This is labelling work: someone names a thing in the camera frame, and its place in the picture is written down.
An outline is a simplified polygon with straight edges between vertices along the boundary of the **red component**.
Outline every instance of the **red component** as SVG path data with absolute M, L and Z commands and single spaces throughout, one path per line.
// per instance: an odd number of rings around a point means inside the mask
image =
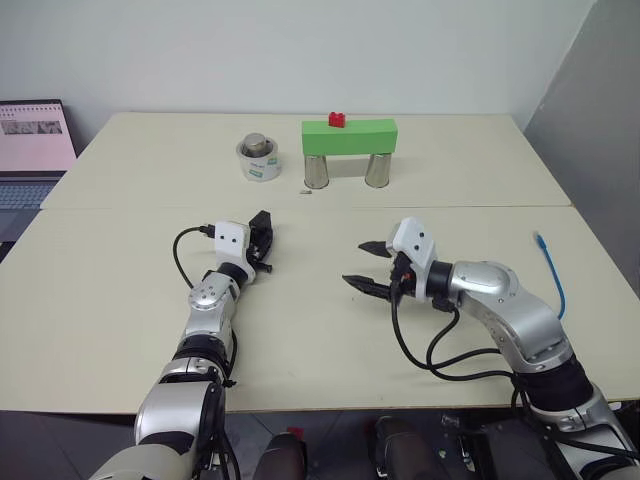
M 347 123 L 347 119 L 344 116 L 344 113 L 331 112 L 329 114 L 330 127 L 344 128 L 346 123 Z
M 304 434 L 304 428 L 298 428 L 298 427 L 288 427 L 287 428 L 287 432 L 289 433 L 293 433 L 296 438 L 302 442 L 302 435 Z

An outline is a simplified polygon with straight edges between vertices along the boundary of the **laptop screen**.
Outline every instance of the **laptop screen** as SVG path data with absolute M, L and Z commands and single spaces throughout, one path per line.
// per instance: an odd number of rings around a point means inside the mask
M 75 160 L 60 100 L 0 102 L 1 175 L 61 175 Z

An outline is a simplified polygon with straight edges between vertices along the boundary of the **green block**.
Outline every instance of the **green block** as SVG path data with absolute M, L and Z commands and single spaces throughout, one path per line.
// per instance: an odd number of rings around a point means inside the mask
M 302 122 L 302 151 L 305 155 L 357 155 L 393 153 L 398 127 L 393 118 L 347 120 L 344 128 L 325 121 Z

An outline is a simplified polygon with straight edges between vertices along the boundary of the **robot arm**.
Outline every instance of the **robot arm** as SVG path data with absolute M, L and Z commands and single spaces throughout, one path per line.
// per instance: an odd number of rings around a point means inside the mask
M 225 388 L 232 386 L 235 340 L 231 319 L 240 292 L 273 240 L 271 217 L 260 212 L 249 225 L 218 222 L 216 271 L 189 293 L 191 313 L 176 353 L 147 394 L 135 421 L 135 443 L 108 460 L 91 480 L 186 480 L 203 469 L 222 470 L 234 462 L 224 432 Z
M 390 300 L 392 292 L 448 300 L 480 320 L 514 372 L 537 419 L 570 438 L 635 452 L 600 390 L 587 379 L 562 324 L 551 308 L 525 290 L 515 273 L 494 262 L 436 260 L 431 235 L 416 218 L 396 225 L 386 243 L 367 242 L 364 250 L 394 258 L 391 288 L 360 276 L 345 280 L 369 295 Z M 630 468 L 640 478 L 637 461 L 587 451 L 558 442 L 574 478 L 605 478 L 593 471 Z

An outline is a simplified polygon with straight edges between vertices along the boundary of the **white table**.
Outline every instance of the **white table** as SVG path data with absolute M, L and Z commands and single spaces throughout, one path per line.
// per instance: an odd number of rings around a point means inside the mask
M 249 220 L 262 206 L 61 209 L 42 212 L 0 265 L 0 409 L 135 412 L 175 351 L 188 316 L 187 288 L 171 258 L 184 227 Z M 385 281 L 389 264 L 359 251 L 408 215 L 424 220 L 440 259 L 494 259 L 557 308 L 532 231 L 545 236 L 564 283 L 563 320 L 589 377 L 610 399 L 640 397 L 640 302 L 571 207 L 273 208 L 272 275 L 260 274 L 239 302 L 240 349 L 229 411 L 504 405 L 503 379 L 443 382 L 413 367 L 393 336 L 389 306 L 340 278 Z M 185 237 L 191 278 L 214 265 L 211 243 Z M 449 320 L 403 301 L 400 321 L 422 355 Z M 490 346 L 463 316 L 437 355 Z M 452 371 L 505 367 L 500 358 Z
M 569 205 L 506 115 L 394 116 L 398 144 L 387 187 L 364 183 L 367 156 L 329 157 L 329 185 L 301 195 L 300 125 L 314 118 L 324 117 L 117 114 L 43 208 Z M 283 171 L 271 182 L 241 173 L 235 148 L 252 131 L 278 143 Z

